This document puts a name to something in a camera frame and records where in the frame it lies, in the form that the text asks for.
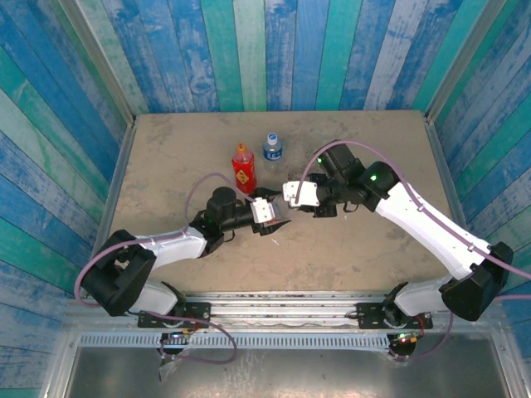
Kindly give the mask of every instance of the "blue bottle label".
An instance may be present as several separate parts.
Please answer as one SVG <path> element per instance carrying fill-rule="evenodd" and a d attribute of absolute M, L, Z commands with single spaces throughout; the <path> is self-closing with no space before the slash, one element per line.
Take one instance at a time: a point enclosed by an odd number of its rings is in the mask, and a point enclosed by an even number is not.
<path fill-rule="evenodd" d="M 266 151 L 264 149 L 264 158 L 267 160 L 279 160 L 282 158 L 282 148 L 275 152 Z"/>

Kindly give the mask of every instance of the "clear plastic bottle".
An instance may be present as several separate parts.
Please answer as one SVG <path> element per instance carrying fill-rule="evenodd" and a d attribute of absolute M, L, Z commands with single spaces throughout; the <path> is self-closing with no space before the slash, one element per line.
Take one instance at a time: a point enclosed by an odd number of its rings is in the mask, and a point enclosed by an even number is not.
<path fill-rule="evenodd" d="M 278 172 L 282 166 L 282 141 L 275 133 L 268 134 L 264 142 L 264 168 L 270 172 Z"/>

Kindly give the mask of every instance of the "teal wooden plank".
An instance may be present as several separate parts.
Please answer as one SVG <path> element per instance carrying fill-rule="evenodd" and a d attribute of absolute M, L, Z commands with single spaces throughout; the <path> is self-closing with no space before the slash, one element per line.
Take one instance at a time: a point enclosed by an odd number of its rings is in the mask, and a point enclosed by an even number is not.
<path fill-rule="evenodd" d="M 363 0 L 330 0 L 315 110 L 338 110 Z"/>
<path fill-rule="evenodd" d="M 202 0 L 201 5 L 216 76 L 220 110 L 242 111 L 243 98 L 232 0 Z"/>
<path fill-rule="evenodd" d="M 90 28 L 101 45 L 116 80 L 124 91 L 125 98 L 133 114 L 147 114 L 148 106 L 142 91 L 134 77 L 131 66 L 119 43 L 116 32 L 107 17 L 100 0 L 78 0 L 80 7 L 90 24 Z"/>
<path fill-rule="evenodd" d="M 127 123 L 124 120 L 124 116 L 120 113 L 118 107 L 116 106 L 113 96 L 107 89 L 107 85 L 101 78 L 99 71 L 96 69 L 94 62 L 92 62 L 89 53 L 86 51 L 85 46 L 81 42 L 81 39 L 79 36 L 77 36 L 76 30 L 70 23 L 70 20 L 66 16 L 62 6 L 59 4 L 59 1 L 48 0 L 48 2 L 50 3 L 51 9 L 56 14 L 57 20 L 59 20 L 63 29 L 65 30 L 70 42 L 76 49 L 77 54 L 80 56 L 83 64 L 85 64 L 85 68 L 89 71 L 90 77 L 92 77 L 92 80 L 98 86 L 98 90 L 105 97 L 105 100 L 107 101 L 107 104 L 109 105 L 114 117 L 120 122 L 122 129 L 125 130 L 127 128 Z"/>
<path fill-rule="evenodd" d="M 20 108 L 61 156 L 85 179 L 100 200 L 105 201 L 109 191 L 109 183 L 105 176 L 1 47 L 0 69 L 2 69 L 0 89 L 9 95 L 11 101 Z M 103 151 L 94 154 L 94 156 L 98 158 L 98 163 L 102 167 L 104 163 L 110 163 L 110 159 Z"/>
<path fill-rule="evenodd" d="M 95 221 L 100 221 L 104 203 L 1 90 L 0 130 L 57 185 L 68 192 Z"/>
<path fill-rule="evenodd" d="M 39 392 L 38 388 L 4 388 L 0 390 L 0 398 L 37 398 Z"/>
<path fill-rule="evenodd" d="M 475 20 L 480 15 L 485 4 L 486 0 L 465 0 L 461 4 L 448 33 L 446 33 L 446 39 L 443 41 L 437 57 L 433 61 L 433 65 L 418 92 L 412 106 L 413 109 L 419 109 L 422 112 L 427 111 L 433 96 L 445 78 L 446 72 L 468 37 Z"/>
<path fill-rule="evenodd" d="M 463 201 L 478 182 L 531 129 L 531 94 L 489 138 L 455 181 L 455 190 Z"/>
<path fill-rule="evenodd" d="M 245 111 L 267 110 L 266 21 L 263 0 L 233 0 Z"/>
<path fill-rule="evenodd" d="M 79 267 L 0 218 L 0 260 L 72 293 Z"/>
<path fill-rule="evenodd" d="M 439 130 L 441 126 L 445 123 L 446 117 L 454 107 L 455 102 L 465 90 L 465 87 L 468 84 L 470 78 L 474 75 L 475 71 L 480 66 L 480 63 L 483 61 L 490 48 L 493 46 L 494 41 L 501 33 L 505 23 L 509 19 L 511 13 L 513 12 L 514 8 L 517 6 L 518 3 L 519 0 L 507 0 L 505 5 L 502 7 L 500 12 L 496 16 L 495 20 L 492 22 L 492 25 L 485 34 L 485 37 L 483 38 L 474 55 L 470 59 L 470 62 L 466 66 L 465 71 L 455 84 L 454 89 L 451 91 L 450 96 L 446 100 L 441 112 L 437 116 L 436 127 Z"/>

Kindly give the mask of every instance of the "red bottle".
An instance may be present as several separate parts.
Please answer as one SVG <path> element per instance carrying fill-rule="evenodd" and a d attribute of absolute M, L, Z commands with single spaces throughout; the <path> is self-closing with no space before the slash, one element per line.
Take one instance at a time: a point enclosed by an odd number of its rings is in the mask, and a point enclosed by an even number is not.
<path fill-rule="evenodd" d="M 253 193 L 256 188 L 255 155 L 247 150 L 244 143 L 236 145 L 232 167 L 236 176 L 236 186 L 244 193 Z"/>

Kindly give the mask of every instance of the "wooden plank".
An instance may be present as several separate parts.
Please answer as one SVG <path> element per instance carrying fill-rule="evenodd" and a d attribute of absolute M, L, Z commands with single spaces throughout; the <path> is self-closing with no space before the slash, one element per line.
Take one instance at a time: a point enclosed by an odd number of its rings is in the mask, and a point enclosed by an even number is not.
<path fill-rule="evenodd" d="M 463 89 L 463 93 L 446 117 L 445 123 L 441 126 L 440 136 L 442 143 L 446 140 L 452 141 L 455 139 L 455 131 L 459 127 L 461 119 L 507 55 L 507 52 L 525 28 L 529 17 L 531 17 L 531 2 L 528 0 L 520 1 L 492 47 L 481 61 L 480 66 L 470 77 L 466 87 Z"/>
<path fill-rule="evenodd" d="M 428 2 L 386 109 L 412 107 L 462 1 Z"/>
<path fill-rule="evenodd" d="M 93 143 L 95 152 L 97 148 L 100 148 L 99 152 L 105 151 L 109 159 L 118 158 L 118 144 L 104 130 L 93 129 L 86 120 L 87 116 L 74 108 L 1 6 L 0 21 L 2 21 L 0 23 L 0 46 L 17 63 L 39 95 L 54 110 L 69 131 L 76 132 L 76 134 L 79 132 L 79 137 L 85 137 L 84 141 L 79 141 L 84 150 L 90 153 L 91 150 L 87 150 L 90 149 L 88 145 Z"/>
<path fill-rule="evenodd" d="M 531 204 L 531 169 L 500 193 L 476 217 L 465 214 L 470 230 L 485 236 L 515 217 Z"/>
<path fill-rule="evenodd" d="M 57 321 L 63 318 L 66 300 L 73 298 L 64 290 L 3 261 L 0 261 L 0 284 L 0 303 Z"/>
<path fill-rule="evenodd" d="M 91 245 L 98 224 L 0 131 L 0 173 Z"/>
<path fill-rule="evenodd" d="M 466 85 L 476 72 L 477 68 L 480 66 L 481 62 L 485 58 L 486 54 L 489 52 L 490 48 L 493 46 L 494 41 L 496 40 L 498 35 L 504 29 L 505 23 L 509 19 L 514 8 L 519 3 L 522 4 L 523 2 L 519 2 L 519 0 L 507 0 L 507 2 L 505 2 L 505 5 L 499 11 L 489 30 L 485 34 L 485 37 L 483 38 L 474 55 L 472 56 L 472 59 L 470 59 L 470 62 L 466 66 L 465 71 L 459 78 L 459 81 L 455 84 L 455 87 L 452 90 L 450 97 L 448 97 L 444 106 L 442 107 L 439 116 L 437 116 L 436 127 L 439 132 L 441 131 L 442 125 L 445 123 L 446 117 L 454 107 L 455 102 L 461 96 L 461 94 L 463 94 Z"/>
<path fill-rule="evenodd" d="M 202 0 L 201 6 L 220 110 L 242 111 L 240 64 L 232 0 Z"/>
<path fill-rule="evenodd" d="M 395 0 L 363 2 L 341 96 L 341 110 L 363 109 L 394 5 Z"/>
<path fill-rule="evenodd" d="M 104 203 L 1 90 L 0 130 L 57 185 L 68 192 L 95 221 L 100 221 Z"/>
<path fill-rule="evenodd" d="M 330 0 L 316 110 L 338 110 L 363 0 Z"/>
<path fill-rule="evenodd" d="M 109 157 L 101 150 L 94 153 L 97 163 L 105 170 L 104 176 L 1 47 L 0 68 L 0 88 L 87 181 L 101 201 L 105 201 L 109 191 L 108 181 L 113 175 Z"/>
<path fill-rule="evenodd" d="M 469 220 L 473 219 L 505 188 L 531 168 L 531 130 L 470 191 L 461 203 Z"/>
<path fill-rule="evenodd" d="M 105 53 L 105 57 L 110 64 L 124 91 L 127 102 L 133 114 L 148 113 L 148 106 L 144 100 L 139 84 L 134 77 L 131 66 L 124 54 L 124 49 L 119 43 L 116 32 L 110 23 L 110 19 L 100 0 L 78 0 L 85 19 L 90 24 L 95 37 Z"/>
<path fill-rule="evenodd" d="M 83 60 L 77 53 L 72 42 L 69 40 L 63 26 L 51 8 L 49 1 L 27 0 L 27 4 L 35 19 L 41 24 L 44 32 L 48 34 L 62 59 L 72 71 L 77 83 L 85 92 L 86 97 L 109 132 L 112 134 L 114 140 L 121 144 L 127 124 L 121 116 L 116 117 L 115 114 L 113 114 L 109 103 L 94 82 L 94 79 L 92 79 L 89 71 L 86 69 Z"/>
<path fill-rule="evenodd" d="M 505 242 L 513 251 L 520 250 L 531 243 L 531 206 L 521 211 L 510 221 L 505 222 L 500 228 L 487 237 L 489 242 Z"/>
<path fill-rule="evenodd" d="M 455 181 L 455 189 L 460 200 L 475 187 L 487 172 L 531 129 L 531 94 L 509 116 L 489 142 L 468 164 Z"/>
<path fill-rule="evenodd" d="M 0 217 L 63 255 L 85 265 L 91 246 L 0 174 Z"/>
<path fill-rule="evenodd" d="M 168 5 L 197 112 L 217 112 L 219 103 L 201 0 L 169 0 Z"/>
<path fill-rule="evenodd" d="M 37 398 L 39 392 L 38 388 L 3 388 L 0 390 L 0 398 Z"/>
<path fill-rule="evenodd" d="M 513 44 L 507 56 L 485 84 L 477 100 L 469 107 L 455 131 L 445 140 L 442 150 L 452 177 L 456 178 L 483 144 L 531 92 L 531 23 Z M 481 136 L 471 148 L 467 142 Z"/>
<path fill-rule="evenodd" d="M 184 67 L 181 48 L 175 33 L 167 0 L 137 0 L 151 48 L 157 58 L 158 69 L 166 87 L 173 112 L 193 112 L 190 84 Z"/>
<path fill-rule="evenodd" d="M 0 317 L 0 346 L 53 352 L 53 336 L 61 327 L 60 322 L 1 303 Z"/>
<path fill-rule="evenodd" d="M 12 21 L 16 25 L 16 29 L 23 34 L 25 40 L 31 48 L 35 51 L 41 60 L 41 63 L 50 71 L 53 70 L 53 78 L 61 87 L 61 90 L 69 99 L 71 104 L 76 108 L 80 114 L 83 115 L 85 122 L 96 131 L 101 131 L 108 136 L 118 147 L 118 144 L 113 139 L 112 133 L 102 121 L 97 110 L 89 101 L 86 93 L 78 84 L 76 77 L 72 70 L 65 63 L 61 54 L 59 54 L 56 47 L 51 42 L 49 36 L 42 29 L 39 22 L 32 15 L 26 2 L 19 0 L 5 0 L 2 2 L 3 9 L 11 15 L 15 16 Z M 9 46 L 15 46 L 17 43 L 9 42 Z M 22 49 L 13 48 L 13 51 L 22 51 Z"/>
<path fill-rule="evenodd" d="M 263 0 L 233 0 L 245 111 L 267 110 L 266 21 Z"/>
<path fill-rule="evenodd" d="M 79 267 L 49 247 L 0 218 L 0 260 L 54 286 L 73 292 Z"/>
<path fill-rule="evenodd" d="M 114 98 L 107 89 L 107 85 L 105 84 L 103 79 L 101 79 L 100 73 L 96 69 L 94 62 L 92 62 L 89 53 L 85 49 L 85 46 L 83 46 L 81 39 L 79 38 L 79 36 L 77 36 L 76 30 L 70 23 L 68 16 L 65 14 L 62 6 L 59 4 L 59 0 L 49 0 L 49 3 L 53 12 L 56 14 L 57 19 L 65 30 L 66 35 L 70 39 L 70 42 L 76 49 L 77 54 L 80 56 L 83 64 L 85 64 L 85 68 L 89 71 L 90 77 L 92 77 L 92 80 L 98 86 L 98 90 L 105 97 L 105 100 L 107 101 L 107 104 L 109 104 L 110 110 L 112 111 L 113 115 L 121 123 L 122 129 L 125 130 L 127 128 L 127 124 L 125 123 L 124 117 L 116 106 Z"/>
<path fill-rule="evenodd" d="M 477 153 L 489 142 L 504 123 L 511 117 L 531 93 L 531 56 L 509 82 L 504 91 L 487 111 L 484 118 L 464 141 L 460 148 L 457 148 L 454 158 L 447 160 L 451 176 L 457 179 L 460 173 L 475 158 Z"/>
<path fill-rule="evenodd" d="M 427 3 L 410 0 L 395 4 L 363 109 L 387 108 Z"/>
<path fill-rule="evenodd" d="M 0 347 L 0 388 L 41 388 L 51 355 Z"/>
<path fill-rule="evenodd" d="M 450 69 L 455 56 L 459 52 L 463 42 L 468 37 L 470 30 L 474 26 L 474 21 L 480 15 L 487 0 L 464 0 L 455 15 L 450 29 L 446 33 L 436 59 L 431 65 L 430 71 L 424 79 L 417 98 L 413 103 L 413 109 L 425 112 L 431 99 L 437 92 L 439 85 L 445 78 L 446 72 Z"/>
<path fill-rule="evenodd" d="M 157 58 L 149 44 L 136 2 L 134 0 L 103 0 L 102 3 L 144 94 L 149 111 L 152 113 L 173 112 L 175 109 L 158 70 Z"/>
<path fill-rule="evenodd" d="M 296 0 L 265 0 L 267 110 L 291 110 Z"/>
<path fill-rule="evenodd" d="M 297 3 L 291 110 L 314 110 L 329 0 Z"/>

